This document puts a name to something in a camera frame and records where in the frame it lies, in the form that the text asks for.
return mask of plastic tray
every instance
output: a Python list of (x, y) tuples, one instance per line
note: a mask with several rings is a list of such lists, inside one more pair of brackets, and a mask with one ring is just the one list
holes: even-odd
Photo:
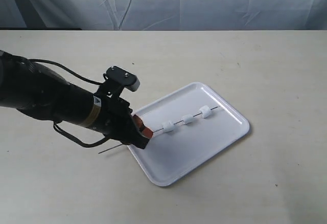
[(250, 126), (239, 112), (200, 82), (191, 83), (135, 112), (146, 126), (157, 130), (162, 122), (178, 122), (186, 114), (199, 113), (199, 108), (205, 105), (220, 107), (208, 118), (200, 115), (195, 122), (181, 123), (172, 132), (155, 133), (144, 150), (129, 146), (152, 183), (161, 187), (174, 183), (247, 134)]

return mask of white backdrop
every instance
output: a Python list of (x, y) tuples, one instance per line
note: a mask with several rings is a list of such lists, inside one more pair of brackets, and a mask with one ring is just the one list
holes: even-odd
[(31, 1), (48, 27), (83, 30), (327, 29), (327, 0)]

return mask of table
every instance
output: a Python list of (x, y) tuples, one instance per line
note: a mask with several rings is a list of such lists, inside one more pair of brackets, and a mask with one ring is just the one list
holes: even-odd
[[(94, 80), (138, 75), (132, 108), (200, 81), (251, 123), (249, 136), (168, 188), (127, 147), (85, 149), (51, 122), (0, 108), (1, 223), (327, 223), (327, 32), (0, 31), (0, 49)], [(52, 67), (90, 91), (96, 87)], [(100, 135), (64, 128), (93, 142)]]

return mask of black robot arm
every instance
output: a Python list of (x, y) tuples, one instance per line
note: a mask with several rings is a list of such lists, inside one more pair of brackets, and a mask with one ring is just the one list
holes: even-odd
[[(93, 94), (78, 87), (39, 63), (57, 65), (76, 77), (96, 84)], [(136, 115), (129, 102), (120, 97), (124, 88), (136, 91), (138, 78), (117, 66), (110, 67), (99, 83), (84, 78), (61, 64), (48, 60), (27, 59), (0, 51), (0, 106), (15, 108), (38, 120), (54, 122), (54, 129), (83, 147), (95, 147), (109, 139), (144, 149), (152, 133)], [(93, 144), (85, 144), (58, 124), (73, 123), (104, 135)]]

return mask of table surface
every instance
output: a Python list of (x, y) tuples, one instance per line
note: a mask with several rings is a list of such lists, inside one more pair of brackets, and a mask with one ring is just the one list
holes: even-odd
[[(0, 108), (1, 223), (327, 223), (327, 32), (0, 31), (0, 49), (94, 80), (113, 64), (139, 76), (132, 108), (200, 81), (251, 134), (167, 188), (127, 147), (84, 149)], [(96, 87), (51, 67), (90, 91)], [(100, 135), (64, 128), (93, 142)]]

